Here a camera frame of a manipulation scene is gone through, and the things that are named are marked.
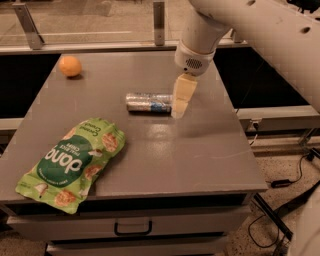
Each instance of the cable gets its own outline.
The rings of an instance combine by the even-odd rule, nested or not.
[[[308,156],[308,155],[303,155],[303,156],[300,158],[300,160],[299,160],[299,173],[300,173],[300,176],[299,176],[298,179],[296,179],[296,180],[294,180],[294,181],[291,181],[291,184],[296,183],[296,182],[298,182],[299,180],[301,180],[301,178],[302,178],[302,167],[301,167],[301,163],[302,163],[302,160],[303,160],[304,158],[306,158],[307,156]]]
[[[274,180],[271,182],[271,187],[272,188],[283,188],[283,187],[288,187],[290,185],[292,185],[293,183],[296,183],[298,182],[299,180],[301,180],[303,174],[302,174],[302,166],[301,166],[301,163],[302,163],[302,160],[304,158],[307,158],[308,157],[308,154],[307,155],[303,155],[300,160],[299,160],[299,177],[296,179],[296,180],[289,180],[289,179],[281,179],[281,180]]]
[[[254,85],[253,82],[254,82],[254,80],[255,80],[255,78],[256,78],[256,75],[257,75],[257,73],[260,71],[260,69],[263,67],[264,63],[265,63],[265,60],[262,60],[261,64],[260,64],[259,67],[257,68],[257,70],[254,72],[253,77],[252,77],[251,82],[250,82],[249,89],[247,90],[247,93],[244,95],[242,101],[240,102],[240,105],[239,105],[239,108],[238,108],[237,111],[236,111],[236,114],[239,112],[240,107],[242,106],[242,104],[244,103],[244,101],[246,100],[246,98],[248,97],[248,95],[249,95],[249,93],[250,93],[250,91],[251,91],[251,89],[252,89],[252,87],[253,87],[253,85]]]
[[[253,143],[256,141],[257,137],[258,137],[258,133],[256,134],[256,136],[254,136],[253,141],[250,142],[250,146],[253,145]]]
[[[264,211],[261,209],[261,207],[257,205],[256,202],[254,202],[254,201],[251,201],[251,202],[252,202],[260,211],[263,212],[263,215],[259,216],[259,217],[256,218],[253,222],[251,222],[251,223],[249,224],[249,226],[248,226],[248,235],[249,235],[249,237],[252,239],[252,241],[255,243],[255,245],[258,246],[259,248],[262,248],[262,249],[270,248],[271,246],[275,245],[275,244],[278,242],[278,240],[279,240],[279,234],[280,234],[279,228],[278,228],[278,231],[277,231],[277,237],[276,237],[275,241],[273,241],[273,242],[272,242],[271,244],[269,244],[269,245],[261,245],[261,244],[259,244],[259,243],[254,239],[254,237],[252,236],[251,227],[252,227],[252,225],[253,225],[254,223],[256,223],[258,220],[260,220],[262,217],[265,217],[266,214],[265,214]]]
[[[287,244],[290,243],[290,241],[287,241],[284,244],[284,240],[286,238],[286,234],[283,235],[282,239],[280,240],[280,242],[277,244],[276,248],[273,251],[272,256],[278,256],[278,255],[287,255],[287,250],[285,252],[283,252],[283,249],[286,248],[287,249]]]

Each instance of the floor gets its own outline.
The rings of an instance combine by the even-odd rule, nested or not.
[[[11,4],[10,1],[0,2],[0,47],[26,44],[22,29],[10,7]],[[153,39],[152,0],[31,0],[28,1],[28,6],[46,43]],[[166,9],[167,38],[177,39],[183,25],[183,17],[188,9],[188,2],[187,0],[168,0],[167,6],[169,6]],[[251,143],[253,138],[249,137],[248,140]],[[299,161],[305,151],[298,145],[298,141],[298,136],[257,137],[252,144],[252,150],[266,182],[278,179],[295,180],[299,177]],[[319,147],[319,137],[313,137],[307,146],[308,148]],[[303,193],[319,180],[320,160],[314,159],[312,162],[303,160],[301,166],[303,176],[299,182],[286,188],[270,187],[268,191],[261,193],[272,209]],[[283,218],[292,232],[296,229],[296,221],[302,208]],[[255,242],[249,236],[249,225],[263,215],[254,202],[251,203],[251,209],[252,214],[243,225],[230,234],[227,248],[220,256],[280,255],[274,253],[276,244],[273,242],[275,239],[280,241],[283,233],[278,234],[278,229],[268,217],[262,217],[251,225],[250,231]],[[287,240],[284,240],[283,245],[288,245]],[[0,233],[0,256],[42,256],[45,246],[43,242],[24,239],[14,231]]]

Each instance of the drawer handle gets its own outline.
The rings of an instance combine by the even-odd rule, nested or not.
[[[147,231],[142,231],[142,232],[132,232],[132,233],[123,233],[118,231],[118,222],[114,224],[114,233],[117,236],[146,236],[149,235],[152,231],[152,221],[150,220],[148,223],[148,230]]]

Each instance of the drawer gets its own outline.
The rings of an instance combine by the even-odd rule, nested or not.
[[[170,238],[148,241],[121,241],[49,245],[52,256],[186,256],[214,255],[222,252],[227,237]]]
[[[159,236],[229,232],[249,215],[248,206],[148,211],[126,216],[22,216],[7,224],[31,240],[57,241],[93,238]]]

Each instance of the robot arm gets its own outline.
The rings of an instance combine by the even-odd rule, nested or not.
[[[320,22],[273,0],[189,0],[193,9],[175,61],[203,74],[233,28],[320,112]]]

